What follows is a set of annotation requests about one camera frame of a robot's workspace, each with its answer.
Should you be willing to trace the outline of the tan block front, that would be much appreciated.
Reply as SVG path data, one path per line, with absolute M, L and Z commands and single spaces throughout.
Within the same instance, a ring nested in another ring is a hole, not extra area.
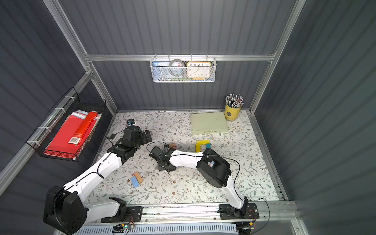
M 144 181 L 138 171 L 136 171 L 133 175 L 135 176 L 139 184 L 141 184 Z

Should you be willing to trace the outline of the blue block front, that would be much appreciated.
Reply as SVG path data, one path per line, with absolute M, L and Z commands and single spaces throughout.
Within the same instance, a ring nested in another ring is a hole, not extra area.
M 134 188 L 137 188 L 140 185 L 139 181 L 137 180 L 137 178 L 135 176 L 132 176 L 130 178 L 130 182 L 132 183 Z

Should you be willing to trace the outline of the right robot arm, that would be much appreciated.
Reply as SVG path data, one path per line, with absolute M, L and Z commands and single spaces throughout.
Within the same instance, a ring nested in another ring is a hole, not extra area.
M 173 148 L 161 150 L 154 147 L 149 155 L 167 172 L 175 171 L 178 167 L 197 169 L 211 186 L 222 189 L 231 206 L 227 215 L 236 218 L 246 216 L 248 198 L 236 186 L 237 177 L 232 176 L 231 165 L 212 149 L 192 153 Z

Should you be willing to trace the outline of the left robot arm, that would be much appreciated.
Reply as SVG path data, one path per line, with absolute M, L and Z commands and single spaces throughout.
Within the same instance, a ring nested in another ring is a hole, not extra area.
M 143 131 L 133 119 L 129 119 L 123 137 L 95 164 L 64 186 L 54 186 L 47 192 L 43 222 L 72 235 L 92 221 L 123 222 L 129 219 L 131 214 L 127 211 L 127 203 L 120 198 L 110 197 L 89 204 L 85 200 L 106 177 L 151 141 L 150 131 Z

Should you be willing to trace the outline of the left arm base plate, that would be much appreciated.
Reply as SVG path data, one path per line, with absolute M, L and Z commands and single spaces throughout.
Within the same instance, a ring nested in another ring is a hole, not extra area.
M 122 207 L 115 216 L 105 217 L 101 219 L 101 223 L 131 223 L 140 222 L 142 218 L 143 207 L 132 206 Z

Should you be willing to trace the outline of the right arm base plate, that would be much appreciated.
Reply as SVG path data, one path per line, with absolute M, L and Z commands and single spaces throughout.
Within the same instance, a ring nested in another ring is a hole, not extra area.
M 218 212 L 221 220 L 259 219 L 258 208 L 255 203 L 248 203 L 242 209 L 236 209 L 230 204 L 220 204 Z

